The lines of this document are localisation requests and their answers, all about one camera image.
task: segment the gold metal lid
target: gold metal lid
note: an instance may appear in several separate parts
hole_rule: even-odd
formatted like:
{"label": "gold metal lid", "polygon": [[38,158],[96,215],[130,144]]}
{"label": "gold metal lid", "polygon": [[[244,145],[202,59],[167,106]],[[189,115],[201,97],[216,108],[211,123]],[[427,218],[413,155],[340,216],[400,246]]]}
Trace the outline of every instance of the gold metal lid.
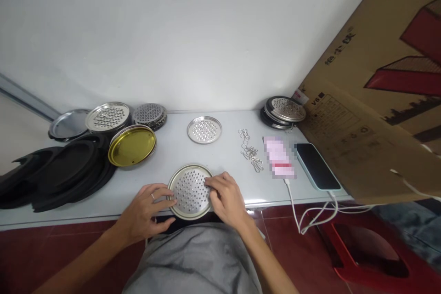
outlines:
{"label": "gold metal lid", "polygon": [[119,136],[115,137],[109,148],[109,161],[118,167],[135,165],[145,158],[155,148],[156,136],[148,128],[134,125],[126,128]]}

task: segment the finger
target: finger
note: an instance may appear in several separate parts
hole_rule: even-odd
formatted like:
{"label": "finger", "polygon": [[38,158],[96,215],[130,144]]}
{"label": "finger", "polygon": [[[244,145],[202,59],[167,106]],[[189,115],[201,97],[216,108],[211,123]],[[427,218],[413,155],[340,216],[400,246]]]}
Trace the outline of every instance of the finger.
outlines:
{"label": "finger", "polygon": [[147,184],[147,185],[144,185],[143,187],[141,187],[141,189],[139,190],[139,192],[137,193],[137,195],[135,196],[135,198],[141,196],[141,195],[144,193],[144,191],[150,187],[150,185],[151,185],[151,184]]}
{"label": "finger", "polygon": [[[159,199],[162,196],[173,196],[174,195],[173,191],[169,190],[168,188],[158,188],[152,194],[155,197],[155,200]],[[150,200],[150,202],[153,202],[153,196],[150,194],[150,196],[147,197],[147,200]]]}
{"label": "finger", "polygon": [[142,193],[141,197],[147,198],[149,195],[151,195],[158,188],[167,188],[167,185],[162,184],[162,183],[150,184],[149,187],[147,187],[147,189]]}
{"label": "finger", "polygon": [[216,178],[212,179],[212,180],[205,180],[205,185],[206,186],[210,186],[212,188],[214,188],[215,190],[217,190],[219,193],[221,193],[225,186]]}
{"label": "finger", "polygon": [[229,186],[231,185],[231,182],[229,182],[228,180],[225,180],[222,176],[223,174],[220,175],[216,175],[213,178],[215,178],[216,180],[220,181],[222,185],[224,186]]}
{"label": "finger", "polygon": [[152,224],[152,231],[154,234],[165,232],[169,229],[170,225],[176,220],[175,217],[170,217],[165,222]]}
{"label": "finger", "polygon": [[234,180],[234,178],[231,177],[230,174],[229,174],[228,172],[226,172],[226,171],[222,172],[221,177],[222,177],[223,179],[225,179],[226,181],[229,181],[229,182],[231,182],[231,183],[237,185],[237,183],[236,183],[236,181]]}
{"label": "finger", "polygon": [[224,205],[222,204],[222,201],[217,196],[216,191],[210,192],[210,200],[211,200],[211,205],[213,206],[213,210],[215,211],[216,215],[218,215],[218,216],[219,216],[219,214],[223,215],[225,213],[225,208],[224,208]]}
{"label": "finger", "polygon": [[151,212],[153,213],[153,214],[155,214],[155,213],[157,213],[157,212],[159,212],[159,211],[161,211],[161,210],[163,210],[163,209],[166,209],[166,208],[170,208],[170,207],[173,207],[176,203],[178,202],[178,200],[165,200],[165,201],[160,201],[160,202],[157,202],[157,203],[155,203],[155,204],[152,204],[151,206]]}

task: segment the white table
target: white table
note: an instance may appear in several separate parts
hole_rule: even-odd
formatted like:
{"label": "white table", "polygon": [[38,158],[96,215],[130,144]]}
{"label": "white table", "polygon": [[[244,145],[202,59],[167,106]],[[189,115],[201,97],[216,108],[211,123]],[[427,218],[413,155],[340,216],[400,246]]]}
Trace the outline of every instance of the white table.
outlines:
{"label": "white table", "polygon": [[[196,144],[187,135],[192,119],[202,115],[212,116],[222,124],[221,137],[212,144]],[[264,171],[256,173],[253,166],[240,153],[242,139],[238,129],[247,129],[249,146],[257,148],[258,157],[264,160]],[[147,161],[119,168],[101,190],[89,198],[67,204],[55,210],[34,213],[30,205],[12,210],[0,210],[0,231],[13,228],[83,223],[115,220],[121,215],[141,186],[148,183],[168,184],[172,175],[186,164],[201,164],[213,174],[228,171],[235,179],[247,208],[290,204],[288,191],[282,179],[273,179],[268,170],[262,137],[282,136],[296,142],[307,141],[299,129],[279,131],[264,125],[258,111],[219,113],[169,114],[167,123],[156,132],[158,145],[155,154]],[[48,140],[47,147],[57,143]],[[295,204],[330,201],[326,192],[313,188],[299,162],[294,159],[297,174],[291,180]],[[338,200],[352,200],[345,190],[336,192]],[[160,215],[170,215],[164,210]]]}

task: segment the white wall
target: white wall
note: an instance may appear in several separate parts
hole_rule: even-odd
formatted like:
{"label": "white wall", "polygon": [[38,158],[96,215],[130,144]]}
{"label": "white wall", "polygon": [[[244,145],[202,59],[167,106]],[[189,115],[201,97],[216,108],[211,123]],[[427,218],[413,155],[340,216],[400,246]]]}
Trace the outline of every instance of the white wall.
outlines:
{"label": "white wall", "polygon": [[0,175],[13,160],[44,147],[50,123],[0,94]]}
{"label": "white wall", "polygon": [[0,72],[64,112],[290,96],[361,0],[0,0]]}

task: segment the smartphone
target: smartphone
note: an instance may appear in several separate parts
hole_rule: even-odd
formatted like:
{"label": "smartphone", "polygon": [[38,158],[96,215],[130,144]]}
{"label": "smartphone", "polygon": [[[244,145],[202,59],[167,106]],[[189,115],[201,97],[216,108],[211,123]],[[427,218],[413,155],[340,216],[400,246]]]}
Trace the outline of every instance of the smartphone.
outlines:
{"label": "smartphone", "polygon": [[338,179],[326,164],[317,148],[309,143],[302,142],[295,145],[297,159],[305,170],[311,184],[321,191],[337,191],[341,189]]}

